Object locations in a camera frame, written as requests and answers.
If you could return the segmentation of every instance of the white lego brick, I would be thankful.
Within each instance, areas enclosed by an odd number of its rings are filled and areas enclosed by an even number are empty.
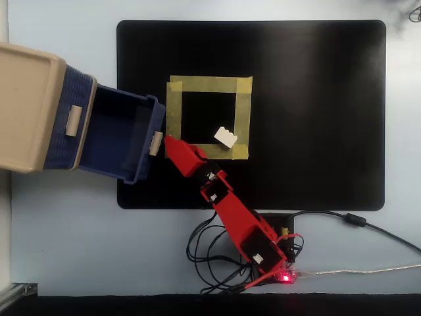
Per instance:
[[[238,137],[232,134],[229,130],[225,129],[223,126],[219,128],[214,136],[217,140],[223,143],[226,147],[232,148],[232,146],[237,141]]]

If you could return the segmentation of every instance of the black board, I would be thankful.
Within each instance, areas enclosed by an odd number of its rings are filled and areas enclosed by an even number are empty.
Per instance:
[[[383,22],[125,20],[117,64],[119,89],[162,103],[170,75],[253,77],[249,159],[217,161],[249,207],[382,208]],[[213,128],[234,124],[234,104],[223,93],[198,94],[183,94],[182,137],[211,143]],[[118,182],[118,204],[209,207],[163,147],[146,181]]]

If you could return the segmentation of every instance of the light blue table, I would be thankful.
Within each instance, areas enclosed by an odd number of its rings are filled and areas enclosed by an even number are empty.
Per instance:
[[[414,1],[48,1],[9,4],[10,41],[56,53],[116,86],[116,25],[123,19],[380,19],[387,24],[386,203],[359,215],[421,244],[421,25],[407,21]],[[116,180],[83,171],[14,174],[12,281],[38,282],[40,295],[198,293],[185,258],[187,237],[211,215],[200,210],[123,210]],[[299,217],[303,271],[379,269],[421,257],[368,229],[336,218]],[[232,246],[229,240],[220,249]],[[219,266],[218,273],[227,273]],[[320,276],[254,292],[421,293],[421,271]]]

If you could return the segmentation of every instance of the yellow tape square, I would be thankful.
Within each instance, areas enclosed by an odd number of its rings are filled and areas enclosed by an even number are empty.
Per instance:
[[[170,76],[166,86],[166,135],[181,139],[183,92],[236,93],[234,134],[230,149],[222,144],[195,144],[209,159],[248,159],[253,77]]]

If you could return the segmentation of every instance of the storage box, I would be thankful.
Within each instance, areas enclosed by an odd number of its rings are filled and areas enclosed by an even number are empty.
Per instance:
[[[0,168],[147,177],[165,108],[98,85],[58,56],[0,43]]]

